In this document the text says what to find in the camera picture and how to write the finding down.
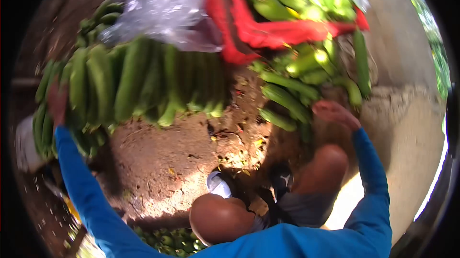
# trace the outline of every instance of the sneaker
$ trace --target sneaker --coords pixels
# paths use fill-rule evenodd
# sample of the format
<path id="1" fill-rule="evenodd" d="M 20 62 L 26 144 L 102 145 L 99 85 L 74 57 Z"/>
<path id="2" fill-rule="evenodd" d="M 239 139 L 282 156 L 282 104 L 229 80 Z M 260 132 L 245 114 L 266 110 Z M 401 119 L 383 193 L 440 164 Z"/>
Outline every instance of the sneaker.
<path id="1" fill-rule="evenodd" d="M 279 201 L 285 193 L 289 192 L 294 183 L 293 174 L 287 162 L 275 164 L 269 172 L 269 179 L 275 191 L 276 201 Z"/>
<path id="2" fill-rule="evenodd" d="M 223 198 L 238 198 L 244 202 L 246 208 L 251 201 L 246 193 L 244 185 L 240 180 L 232 178 L 227 170 L 219 171 L 217 168 L 212 171 L 206 179 L 207 190 L 212 194 L 220 195 Z"/>
<path id="3" fill-rule="evenodd" d="M 223 198 L 233 197 L 230 186 L 224 181 L 222 172 L 213 171 L 206 179 L 207 190 L 212 194 L 217 194 Z"/>

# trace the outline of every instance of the leg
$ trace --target leg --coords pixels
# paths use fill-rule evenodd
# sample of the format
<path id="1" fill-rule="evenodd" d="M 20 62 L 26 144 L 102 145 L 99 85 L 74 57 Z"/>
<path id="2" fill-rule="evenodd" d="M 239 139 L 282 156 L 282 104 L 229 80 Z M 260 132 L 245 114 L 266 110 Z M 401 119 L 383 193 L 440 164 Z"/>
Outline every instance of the leg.
<path id="1" fill-rule="evenodd" d="M 249 233 L 254 217 L 240 199 L 224 199 L 211 193 L 198 197 L 190 208 L 192 230 L 208 246 L 230 242 Z"/>
<path id="2" fill-rule="evenodd" d="M 278 205 L 297 225 L 321 227 L 332 212 L 347 169 L 348 157 L 340 147 L 319 148 L 313 160 L 294 175 L 291 191 L 279 198 Z"/>
<path id="3" fill-rule="evenodd" d="M 330 194 L 340 190 L 348 169 L 348 157 L 337 145 L 327 144 L 315 151 L 313 160 L 294 175 L 291 193 Z"/>

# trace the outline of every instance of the green fruit pile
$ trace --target green fruit pile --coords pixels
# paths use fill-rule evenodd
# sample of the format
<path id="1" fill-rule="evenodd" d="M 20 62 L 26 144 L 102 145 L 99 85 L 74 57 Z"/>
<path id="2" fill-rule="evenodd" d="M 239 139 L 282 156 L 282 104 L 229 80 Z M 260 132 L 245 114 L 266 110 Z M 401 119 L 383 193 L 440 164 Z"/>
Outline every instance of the green fruit pile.
<path id="1" fill-rule="evenodd" d="M 247 0 L 269 21 L 313 20 L 349 22 L 356 19 L 351 0 Z"/>
<path id="2" fill-rule="evenodd" d="M 344 87 L 350 106 L 359 112 L 362 98 L 371 93 L 371 84 L 366 44 L 358 29 L 353 34 L 353 47 L 358 83 L 351 80 L 346 72 L 339 71 L 338 46 L 332 39 L 315 45 L 296 46 L 269 63 L 255 61 L 249 68 L 258 72 L 266 82 L 262 94 L 289 112 L 286 116 L 265 106 L 259 110 L 260 116 L 288 132 L 300 129 L 302 141 L 310 142 L 310 107 L 321 98 L 319 88 L 324 83 Z"/>
<path id="3" fill-rule="evenodd" d="M 53 121 L 46 109 L 51 83 L 69 85 L 66 124 L 79 152 L 92 158 L 120 123 L 132 117 L 156 126 L 170 126 L 176 113 L 203 111 L 221 117 L 226 83 L 217 53 L 180 52 L 139 35 L 109 49 L 89 39 L 88 25 L 114 23 L 122 5 L 106 0 L 93 18 L 81 23 L 78 47 L 68 61 L 50 60 L 43 70 L 35 101 L 33 132 L 37 153 L 57 158 Z"/>
<path id="4" fill-rule="evenodd" d="M 142 241 L 158 250 L 158 252 L 171 256 L 188 257 L 207 248 L 188 228 L 172 231 L 161 229 L 152 233 L 142 231 L 140 227 L 134 227 L 133 230 Z"/>

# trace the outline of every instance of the blurred hand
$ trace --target blurred hand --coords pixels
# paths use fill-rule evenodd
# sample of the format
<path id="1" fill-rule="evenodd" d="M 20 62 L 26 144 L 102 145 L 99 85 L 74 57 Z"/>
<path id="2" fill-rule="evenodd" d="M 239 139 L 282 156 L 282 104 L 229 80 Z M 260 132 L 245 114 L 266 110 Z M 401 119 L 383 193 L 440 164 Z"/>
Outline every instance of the blurred hand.
<path id="1" fill-rule="evenodd" d="M 313 105 L 312 110 L 322 120 L 340 123 L 351 131 L 361 128 L 358 118 L 335 101 L 320 100 Z"/>
<path id="2" fill-rule="evenodd" d="M 67 108 L 67 99 L 69 96 L 69 86 L 62 85 L 59 88 L 58 76 L 51 83 L 48 90 L 48 111 L 53 117 L 54 129 L 59 125 L 65 124 L 65 111 Z"/>

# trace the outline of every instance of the red fabric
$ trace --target red fabric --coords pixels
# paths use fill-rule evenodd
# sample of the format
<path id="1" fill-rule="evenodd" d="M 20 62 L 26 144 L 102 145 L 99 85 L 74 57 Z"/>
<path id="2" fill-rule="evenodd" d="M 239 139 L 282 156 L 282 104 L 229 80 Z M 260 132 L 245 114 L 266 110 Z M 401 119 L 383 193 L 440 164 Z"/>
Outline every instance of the red fabric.
<path id="1" fill-rule="evenodd" d="M 206 0 L 205 5 L 208 11 L 208 15 L 213 19 L 214 23 L 222 32 L 222 40 L 224 43 L 224 48 L 222 49 L 222 57 L 228 63 L 233 63 L 236 65 L 246 65 L 253 60 L 256 60 L 260 55 L 255 52 L 252 53 L 242 53 L 240 52 L 235 45 L 235 42 L 230 34 L 230 29 L 228 27 L 228 21 L 226 18 L 225 8 L 215 7 L 222 5 L 223 0 Z"/>
<path id="2" fill-rule="evenodd" d="M 229 24 L 227 8 L 230 9 L 233 25 L 236 27 L 237 38 L 232 36 L 233 25 Z M 254 20 L 246 0 L 206 0 L 206 11 L 222 32 L 224 40 L 224 59 L 229 63 L 247 64 L 259 57 L 254 52 L 242 53 L 241 43 L 252 48 L 282 49 L 286 45 L 298 45 L 306 41 L 325 40 L 328 33 L 333 37 L 351 33 L 359 26 L 361 30 L 369 30 L 364 13 L 355 8 L 357 13 L 354 23 L 285 21 L 258 23 Z"/>

